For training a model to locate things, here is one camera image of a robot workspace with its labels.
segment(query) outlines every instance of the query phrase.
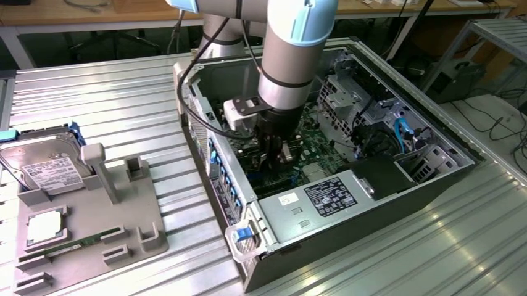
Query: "wooden table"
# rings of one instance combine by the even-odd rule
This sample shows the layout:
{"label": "wooden table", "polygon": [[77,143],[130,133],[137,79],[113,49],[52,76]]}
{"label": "wooden table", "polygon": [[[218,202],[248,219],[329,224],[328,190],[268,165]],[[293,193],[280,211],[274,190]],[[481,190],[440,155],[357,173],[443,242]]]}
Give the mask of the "wooden table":
{"label": "wooden table", "polygon": [[[391,51],[391,56],[399,49],[400,43],[412,26],[416,15],[423,8],[425,0],[404,8],[403,16],[409,17],[401,34]],[[515,3],[509,0],[497,0],[501,7],[499,17],[504,17]],[[365,19],[396,17],[401,7],[393,4],[369,5],[358,0],[340,0],[337,19]],[[26,51],[18,41],[18,35],[32,33],[57,33],[73,31],[125,30],[137,28],[172,27],[178,15],[177,9],[161,12],[141,12],[118,14],[113,7],[102,7],[94,14],[84,9],[68,6],[62,0],[33,0],[29,6],[0,6],[0,37],[9,49],[20,68],[33,68]],[[481,14],[488,11],[487,6],[459,7],[448,0],[435,0],[427,15]],[[201,25],[201,16],[185,14],[182,26]]]}

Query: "sticker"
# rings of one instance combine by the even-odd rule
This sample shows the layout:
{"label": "sticker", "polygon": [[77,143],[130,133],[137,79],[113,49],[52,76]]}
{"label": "sticker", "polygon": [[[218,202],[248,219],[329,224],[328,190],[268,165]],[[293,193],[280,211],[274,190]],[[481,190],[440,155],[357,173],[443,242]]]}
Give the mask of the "sticker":
{"label": "sticker", "polygon": [[306,187],[304,191],[322,217],[356,205],[356,200],[338,177]]}
{"label": "sticker", "polygon": [[280,196],[278,200],[280,200],[280,204],[281,205],[288,205],[288,204],[292,204],[293,202],[297,202],[296,193],[292,192],[292,193],[289,193],[289,194],[286,194],[284,196]]}
{"label": "sticker", "polygon": [[82,182],[69,157],[22,166],[38,188],[49,191]]}

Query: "hard drive label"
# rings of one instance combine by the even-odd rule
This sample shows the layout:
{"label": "hard drive label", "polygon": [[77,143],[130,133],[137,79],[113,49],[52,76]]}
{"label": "hard drive label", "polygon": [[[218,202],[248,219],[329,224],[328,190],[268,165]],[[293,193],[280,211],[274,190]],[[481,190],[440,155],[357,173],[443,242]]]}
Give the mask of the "hard drive label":
{"label": "hard drive label", "polygon": [[356,205],[356,200],[338,177],[306,187],[304,191],[322,217]]}
{"label": "hard drive label", "polygon": [[69,157],[25,165],[22,170],[44,191],[82,182]]}

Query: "circuit board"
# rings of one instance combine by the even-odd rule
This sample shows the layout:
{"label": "circuit board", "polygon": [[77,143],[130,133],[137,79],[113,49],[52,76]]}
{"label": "circuit board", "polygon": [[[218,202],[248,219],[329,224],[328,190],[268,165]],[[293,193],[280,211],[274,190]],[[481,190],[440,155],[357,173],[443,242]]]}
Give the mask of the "circuit board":
{"label": "circuit board", "polygon": [[253,169],[250,164],[261,155],[256,140],[249,143],[229,140],[233,151],[241,152],[237,155],[237,160],[260,199],[308,184],[312,176],[308,176],[302,170],[306,165],[316,163],[320,167],[318,176],[330,176],[346,163],[320,131],[313,118],[314,116],[306,108],[296,132],[301,138],[300,156],[288,170],[265,172]]}

